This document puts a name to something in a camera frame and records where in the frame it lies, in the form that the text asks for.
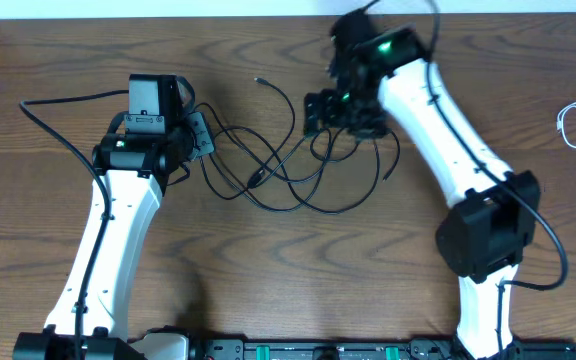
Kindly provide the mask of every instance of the wood grain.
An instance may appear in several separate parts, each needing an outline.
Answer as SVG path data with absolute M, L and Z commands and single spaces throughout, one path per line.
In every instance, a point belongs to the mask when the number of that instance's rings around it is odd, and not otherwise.
M 383 27 L 414 22 L 423 36 L 431 24 L 425 16 L 377 20 Z M 576 100 L 576 15 L 444 20 L 438 62 L 447 86 L 502 158 L 517 171 L 535 172 L 542 212 L 571 262 L 564 288 L 513 291 L 512 329 L 522 338 L 576 341 L 576 151 L 555 130 L 556 113 Z M 332 85 L 323 69 L 332 55 L 326 34 L 333 21 L 0 21 L 0 358 L 10 356 L 20 331 L 41 330 L 54 306 L 85 226 L 91 186 L 77 160 L 25 119 L 17 102 L 127 88 L 133 72 L 175 72 L 227 122 L 251 126 L 278 144 L 288 109 L 252 78 L 280 86 L 301 124 L 304 94 Z M 111 117 L 126 108 L 127 98 L 117 97 L 36 111 L 88 154 Z M 570 129 L 576 139 L 576 125 Z M 457 281 L 433 236 L 447 210 L 423 159 L 401 137 L 393 177 L 359 209 L 336 217 L 271 214 L 244 199 L 222 201 L 193 164 L 190 180 L 166 194 L 147 236 L 131 336 L 164 324 L 252 338 L 452 334 Z M 382 161 L 392 161 L 392 144 L 380 146 Z M 232 147 L 220 149 L 238 173 L 252 169 Z M 339 194 L 359 198 L 369 186 L 374 153 L 369 145 L 360 149 L 327 170 L 316 204 L 342 205 Z M 306 174 L 316 165 L 301 150 L 289 171 Z M 278 182 L 257 194 L 272 204 L 293 203 Z M 552 245 L 538 232 L 519 278 L 547 282 L 558 269 Z

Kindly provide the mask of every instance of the green light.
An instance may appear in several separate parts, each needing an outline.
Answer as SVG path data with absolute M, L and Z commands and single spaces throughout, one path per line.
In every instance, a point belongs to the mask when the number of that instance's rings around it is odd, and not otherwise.
M 392 45 L 392 41 L 385 42 L 385 43 L 379 45 L 379 47 L 377 47 L 377 48 L 381 52 L 388 52 L 388 51 L 390 51 L 390 45 Z

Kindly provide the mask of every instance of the white wall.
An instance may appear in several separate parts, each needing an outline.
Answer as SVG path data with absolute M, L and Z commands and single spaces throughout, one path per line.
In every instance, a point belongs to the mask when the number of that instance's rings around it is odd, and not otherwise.
M 340 15 L 368 0 L 0 0 L 0 19 Z M 576 12 L 576 0 L 437 0 L 445 13 Z M 382 0 L 373 13 L 428 12 L 425 0 Z

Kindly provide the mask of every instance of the wooden table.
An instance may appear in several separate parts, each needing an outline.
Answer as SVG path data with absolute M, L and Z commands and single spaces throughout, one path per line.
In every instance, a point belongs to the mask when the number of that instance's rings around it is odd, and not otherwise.
M 430 20 L 378 22 L 415 22 L 427 36 Z M 0 358 L 10 356 L 20 331 L 42 329 L 70 271 L 91 194 L 90 176 L 22 115 L 19 100 L 122 89 L 131 73 L 175 72 L 227 122 L 251 126 L 278 144 L 289 126 L 288 109 L 252 78 L 285 90 L 301 126 L 304 94 L 332 86 L 324 68 L 333 21 L 0 21 Z M 576 100 L 576 15 L 447 15 L 437 61 L 485 141 L 517 171 L 537 175 L 540 209 L 568 250 L 565 287 L 513 290 L 512 330 L 521 338 L 576 341 L 576 151 L 555 130 L 557 112 Z M 35 108 L 85 154 L 125 109 L 125 96 Z M 190 180 L 169 189 L 150 227 L 132 294 L 131 336 L 164 324 L 251 338 L 453 334 L 457 279 L 434 241 L 447 209 L 415 146 L 395 129 L 403 149 L 394 175 L 359 209 L 336 217 L 307 210 L 272 214 L 244 199 L 220 200 L 193 164 Z M 570 129 L 576 139 L 576 124 Z M 349 144 L 346 138 L 342 148 Z M 250 174 L 250 160 L 219 145 L 237 173 Z M 251 146 L 263 150 L 258 142 Z M 387 164 L 394 147 L 387 140 L 380 146 Z M 334 207 L 342 197 L 361 196 L 375 160 L 369 144 L 360 150 L 327 170 L 313 202 Z M 316 166 L 301 150 L 288 168 L 298 176 Z M 213 170 L 210 175 L 216 179 Z M 257 195 L 294 204 L 286 186 L 274 181 Z M 550 282 L 558 271 L 557 254 L 539 230 L 519 279 Z

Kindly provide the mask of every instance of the green connector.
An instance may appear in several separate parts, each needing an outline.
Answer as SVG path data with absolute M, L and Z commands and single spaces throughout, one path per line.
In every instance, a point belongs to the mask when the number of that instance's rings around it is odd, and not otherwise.
M 257 346 L 257 360 L 270 360 L 269 346 Z
M 386 348 L 386 360 L 401 360 L 399 357 L 398 347 L 387 347 Z

